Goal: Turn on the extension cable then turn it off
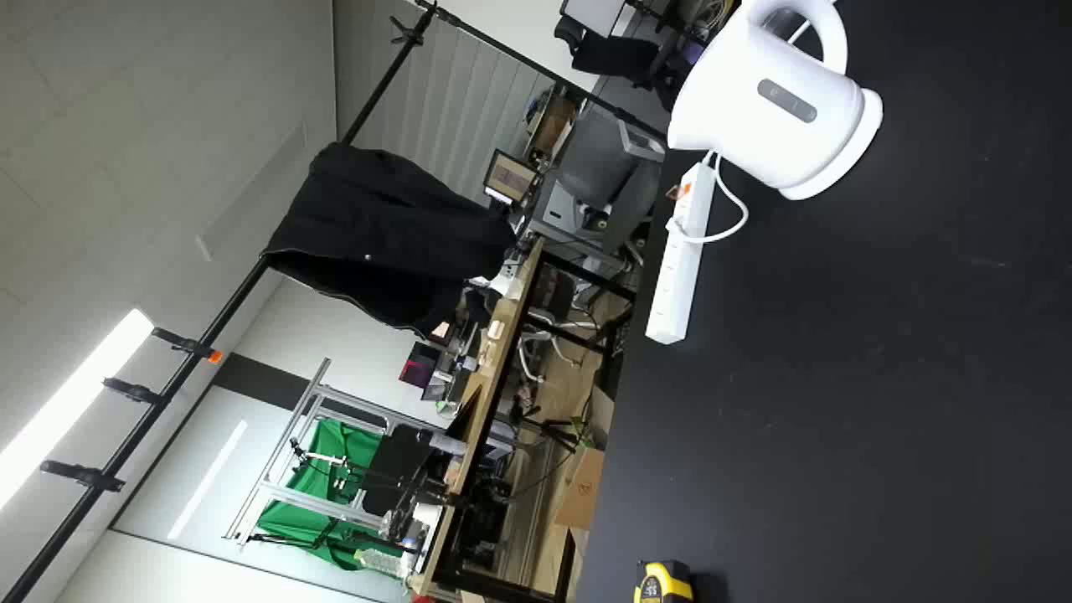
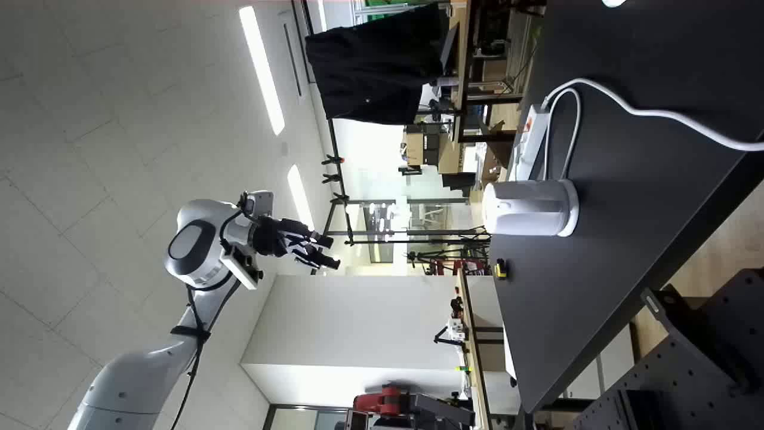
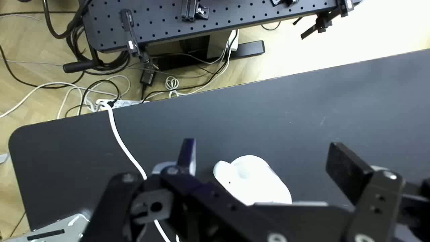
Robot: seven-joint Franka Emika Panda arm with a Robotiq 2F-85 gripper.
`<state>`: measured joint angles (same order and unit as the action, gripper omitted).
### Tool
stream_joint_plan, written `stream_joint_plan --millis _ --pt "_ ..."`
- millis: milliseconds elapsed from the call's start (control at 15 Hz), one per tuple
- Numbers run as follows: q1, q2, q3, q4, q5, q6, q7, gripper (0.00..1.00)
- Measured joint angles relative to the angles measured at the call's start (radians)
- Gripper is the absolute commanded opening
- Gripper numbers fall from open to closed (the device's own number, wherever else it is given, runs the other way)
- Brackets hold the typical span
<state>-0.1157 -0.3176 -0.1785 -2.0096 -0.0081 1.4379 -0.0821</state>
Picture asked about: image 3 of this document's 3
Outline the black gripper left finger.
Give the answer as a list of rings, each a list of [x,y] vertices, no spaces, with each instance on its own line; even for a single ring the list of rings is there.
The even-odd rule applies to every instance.
[[[177,166],[189,173],[196,173],[196,139],[183,138],[177,157]]]

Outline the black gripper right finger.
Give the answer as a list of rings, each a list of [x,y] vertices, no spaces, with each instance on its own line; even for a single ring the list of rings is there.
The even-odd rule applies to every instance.
[[[351,204],[355,204],[373,169],[342,142],[329,145],[325,170]]]

